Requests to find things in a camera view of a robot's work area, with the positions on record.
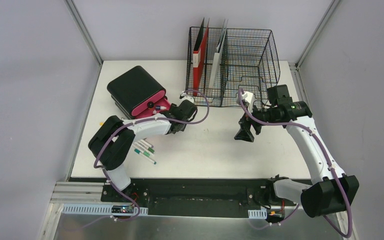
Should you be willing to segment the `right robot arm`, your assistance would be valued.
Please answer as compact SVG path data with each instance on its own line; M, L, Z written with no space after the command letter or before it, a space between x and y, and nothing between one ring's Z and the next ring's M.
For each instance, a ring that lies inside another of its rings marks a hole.
M281 126L292 137L308 168L311 184L287 177L275 177L272 186L264 190L264 200L276 205L283 199L300 204L311 217L338 212L351 212L351 204L359 188L354 175L347 175L327 150L318 134L313 114L304 101L293 101L287 85L267 90L270 106L259 109L252 92L238 89L238 104L244 114L239 120L240 131L235 140L253 142L263 126Z

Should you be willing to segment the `small blue white cap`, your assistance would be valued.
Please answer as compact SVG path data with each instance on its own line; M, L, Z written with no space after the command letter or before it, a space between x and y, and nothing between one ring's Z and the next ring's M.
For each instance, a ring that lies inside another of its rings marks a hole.
M165 106L162 106L162 105L158 105L155 107L155 110L157 111L162 111L162 110L166 110L167 108Z

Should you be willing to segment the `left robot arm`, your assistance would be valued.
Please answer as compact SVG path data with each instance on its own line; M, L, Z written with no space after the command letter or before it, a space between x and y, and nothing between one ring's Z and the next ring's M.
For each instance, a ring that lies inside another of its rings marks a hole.
M122 120L112 115L104 122L87 146L93 156L101 162L101 168L104 169L106 176L115 185L113 190L115 198L124 203L133 195L133 189L129 186L131 178L124 166L133 143L154 136L184 131L187 123L195 117L197 110L194 103L184 100L179 105L172 104L169 110L149 117Z

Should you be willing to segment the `grey notebook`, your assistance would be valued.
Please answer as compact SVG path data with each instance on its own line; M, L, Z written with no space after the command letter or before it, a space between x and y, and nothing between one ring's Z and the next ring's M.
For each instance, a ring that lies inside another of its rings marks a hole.
M221 64L222 55L223 55L224 42L226 39L228 22L229 22L228 19L224 19L221 32L219 35L219 40L217 42L217 45L214 51L211 75L210 75L209 86L208 86L210 89L213 89L215 87L215 82L219 73L220 64Z

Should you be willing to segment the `red notebook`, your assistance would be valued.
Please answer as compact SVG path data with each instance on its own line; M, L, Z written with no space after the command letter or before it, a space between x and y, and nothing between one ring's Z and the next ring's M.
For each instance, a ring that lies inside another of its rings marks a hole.
M192 55L192 65L193 65L193 82L192 87L194 90L198 90L201 77L203 74L203 69L206 60L207 52L207 42L209 34L209 22L205 25L205 18L202 19L199 31L195 40L193 55Z

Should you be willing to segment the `black pink drawer unit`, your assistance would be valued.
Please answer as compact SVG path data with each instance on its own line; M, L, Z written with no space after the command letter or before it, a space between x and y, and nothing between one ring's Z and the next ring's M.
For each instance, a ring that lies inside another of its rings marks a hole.
M168 111L166 89L142 66L137 65L110 81L106 87L116 106L129 119L150 117ZM165 106L165 110L155 110Z

